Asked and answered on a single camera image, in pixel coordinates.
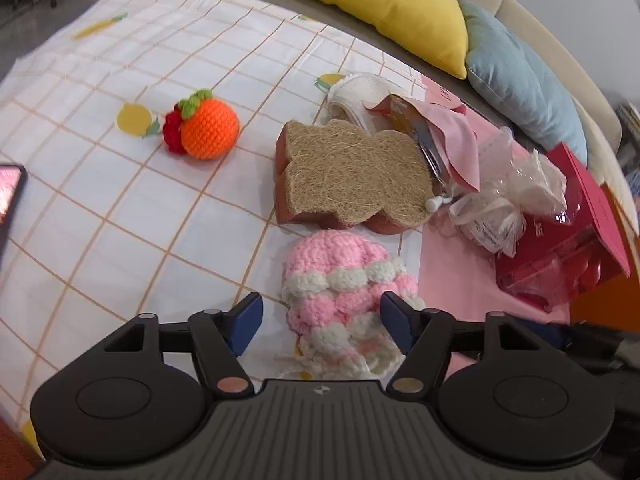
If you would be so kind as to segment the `pink white crochet hat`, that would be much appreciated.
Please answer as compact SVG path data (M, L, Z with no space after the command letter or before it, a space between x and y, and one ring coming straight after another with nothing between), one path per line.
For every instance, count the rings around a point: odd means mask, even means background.
M322 230L299 240L283 270L281 298L297 335L294 360L312 379L378 379L402 361L384 328L382 295L422 310L418 282L370 238Z

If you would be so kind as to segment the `orange crochet fruit toy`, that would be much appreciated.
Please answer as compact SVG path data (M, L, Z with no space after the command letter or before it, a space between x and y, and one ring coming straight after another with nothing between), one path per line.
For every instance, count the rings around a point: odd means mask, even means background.
M175 104L165 115L162 131L169 153L212 160L235 146L240 121L230 105L201 89Z

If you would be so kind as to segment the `brown bear-shaped sponge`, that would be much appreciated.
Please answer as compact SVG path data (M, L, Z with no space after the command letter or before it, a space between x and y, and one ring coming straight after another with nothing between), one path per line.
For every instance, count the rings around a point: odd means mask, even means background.
M408 134L367 134L332 119L323 126L291 120L278 137L274 210L280 224L399 234L430 220L427 201L434 196L434 179Z

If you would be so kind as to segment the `orange cardboard box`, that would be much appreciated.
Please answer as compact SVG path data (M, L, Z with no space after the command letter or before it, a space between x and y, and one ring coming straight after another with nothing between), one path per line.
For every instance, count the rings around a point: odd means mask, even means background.
M617 271L570 304L572 324L590 323L625 332L639 333L639 237L608 185L601 188L612 207L622 237L630 273Z

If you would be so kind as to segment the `red lidded candy box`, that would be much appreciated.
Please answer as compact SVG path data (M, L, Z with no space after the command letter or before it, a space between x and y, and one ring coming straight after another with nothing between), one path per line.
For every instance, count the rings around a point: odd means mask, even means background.
M631 271L603 188L565 144L547 158L566 177L567 208L554 218L528 214L515 256L496 258L498 287L544 312Z

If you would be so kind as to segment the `pink table mat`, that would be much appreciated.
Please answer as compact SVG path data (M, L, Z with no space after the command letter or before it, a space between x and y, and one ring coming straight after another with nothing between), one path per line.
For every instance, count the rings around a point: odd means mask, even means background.
M427 103L464 104L427 76L413 83L412 95ZM465 105L465 116L474 131L480 127L475 133L480 145L494 136L512 133L508 127L499 128L480 116L469 104ZM498 289L494 255L461 234L446 211L441 210L419 231L403 232L398 250L418 279L419 296L427 307L444 310L462 321L482 322L489 311L506 311L538 322L568 323L567 304L546 313Z

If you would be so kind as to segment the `smartphone with pink screen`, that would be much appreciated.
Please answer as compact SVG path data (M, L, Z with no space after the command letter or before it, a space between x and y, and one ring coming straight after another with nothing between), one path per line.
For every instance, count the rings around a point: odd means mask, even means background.
M20 164L2 164L0 166L0 233L1 243L6 242L12 218L21 198L28 173Z

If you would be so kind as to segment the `pink cloth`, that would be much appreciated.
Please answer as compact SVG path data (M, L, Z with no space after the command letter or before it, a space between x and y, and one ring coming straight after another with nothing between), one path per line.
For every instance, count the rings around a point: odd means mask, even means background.
M363 101L372 114L418 144L434 178L447 190L480 190L478 142L465 114L450 108L389 93L380 102Z

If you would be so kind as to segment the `checked lemon tablecloth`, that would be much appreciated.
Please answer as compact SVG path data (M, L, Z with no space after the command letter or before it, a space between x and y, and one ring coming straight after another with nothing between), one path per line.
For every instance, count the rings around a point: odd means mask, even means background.
M306 226L273 217L273 155L291 119L326 121L330 73L377 74L415 98L416 70L324 21L260 0L100 0L1 86L1 158L28 173L1 263L1 411L29 416L37 388L123 322L180 322L247 292L265 321L242 356L254 382L288 369L296 338L283 261ZM210 89L239 117L231 152L170 154L118 114L162 118Z

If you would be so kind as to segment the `blue pillow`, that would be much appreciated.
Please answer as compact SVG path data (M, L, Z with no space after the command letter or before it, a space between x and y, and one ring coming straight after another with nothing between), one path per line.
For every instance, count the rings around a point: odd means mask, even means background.
M468 81L483 99L537 146L565 144L584 164L587 140L576 107L555 73L498 18L458 0L469 35Z

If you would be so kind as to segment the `beige sofa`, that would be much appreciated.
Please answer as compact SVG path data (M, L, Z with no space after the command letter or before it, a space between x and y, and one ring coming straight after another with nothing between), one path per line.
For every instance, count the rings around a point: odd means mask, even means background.
M264 0L305 14L390 51L412 67L468 98L484 113L489 107L468 84L426 66L373 27L316 0ZM634 196L616 159L622 126L614 107L639 99L639 0L471 0L495 14L556 73L586 113L589 169L606 183L631 224L639 223Z

